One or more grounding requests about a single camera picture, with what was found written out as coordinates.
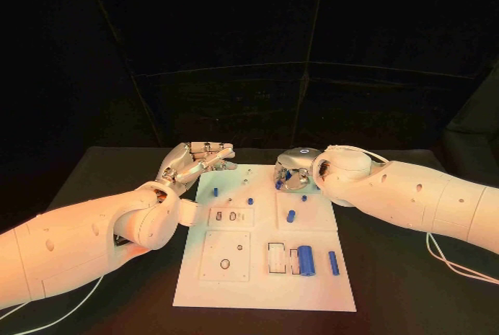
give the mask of black backdrop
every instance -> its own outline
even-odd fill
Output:
[[[430,148],[499,55],[499,0],[7,3],[2,229],[90,146]]]

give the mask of white board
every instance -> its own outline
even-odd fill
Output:
[[[276,190],[273,175],[274,166],[240,165],[201,176],[196,201],[205,207],[189,229],[173,306],[356,311],[330,201],[315,185]],[[310,277],[297,274],[303,245],[313,252]]]

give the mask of blue battery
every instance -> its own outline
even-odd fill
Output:
[[[287,220],[290,223],[294,221],[294,215],[296,215],[294,210],[290,210],[290,211],[289,211],[289,217],[286,218],[286,220]]]
[[[341,270],[338,269],[336,254],[333,251],[330,251],[330,269],[333,270],[333,275],[341,274]]]
[[[312,256],[310,246],[299,246],[299,261],[300,261],[300,275],[315,276],[315,257]]]

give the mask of table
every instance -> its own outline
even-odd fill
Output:
[[[137,188],[153,180],[167,148],[90,148],[51,209]],[[284,150],[237,149],[241,164],[274,164]],[[440,169],[430,151],[377,151],[392,160]],[[196,185],[186,192],[196,197]],[[188,228],[166,246],[134,258],[103,279],[80,310],[38,334],[496,334],[499,287],[450,271],[426,248],[426,235],[333,205],[356,313],[172,306]],[[499,275],[499,255],[436,236],[447,258]],[[56,320],[94,282],[28,304],[0,323],[0,334]]]

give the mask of white robotic arm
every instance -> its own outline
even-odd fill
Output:
[[[452,236],[499,254],[499,189],[427,167],[371,160],[362,149],[286,151],[276,181],[300,189],[309,179],[330,200],[405,228]]]
[[[182,143],[154,182],[36,216],[0,235],[0,309],[58,295],[160,249],[178,228],[193,225],[198,203],[180,200],[198,176],[235,169],[232,145]]]

